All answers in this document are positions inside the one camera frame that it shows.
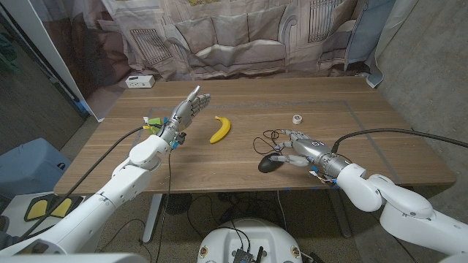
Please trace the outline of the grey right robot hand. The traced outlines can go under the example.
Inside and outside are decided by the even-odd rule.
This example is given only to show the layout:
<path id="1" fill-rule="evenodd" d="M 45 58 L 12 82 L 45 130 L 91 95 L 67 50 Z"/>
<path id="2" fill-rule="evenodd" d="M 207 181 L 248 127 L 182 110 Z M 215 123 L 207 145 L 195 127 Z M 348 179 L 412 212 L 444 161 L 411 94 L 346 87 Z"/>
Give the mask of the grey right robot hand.
<path id="1" fill-rule="evenodd" d="M 271 161 L 289 163 L 297 167 L 322 167 L 327 179 L 337 178 L 339 173 L 351 164 L 351 161 L 344 157 L 331 153 L 331 149 L 323 142 L 312 139 L 301 131 L 282 130 L 282 133 L 289 136 L 290 140 L 280 143 L 276 148 L 292 148 L 297 154 L 271 156 Z"/>

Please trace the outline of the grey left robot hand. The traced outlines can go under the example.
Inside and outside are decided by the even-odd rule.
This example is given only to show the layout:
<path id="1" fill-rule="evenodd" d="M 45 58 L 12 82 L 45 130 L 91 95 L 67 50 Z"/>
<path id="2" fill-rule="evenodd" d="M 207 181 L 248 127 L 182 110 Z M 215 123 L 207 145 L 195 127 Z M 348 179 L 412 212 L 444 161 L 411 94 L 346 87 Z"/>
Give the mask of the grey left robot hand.
<path id="1" fill-rule="evenodd" d="M 185 100 L 175 107 L 167 122 L 157 132 L 156 135 L 169 145 L 176 141 L 179 134 L 192 123 L 195 116 L 208 106 L 211 95 L 199 95 L 199 91 L 200 86 L 197 86 Z"/>

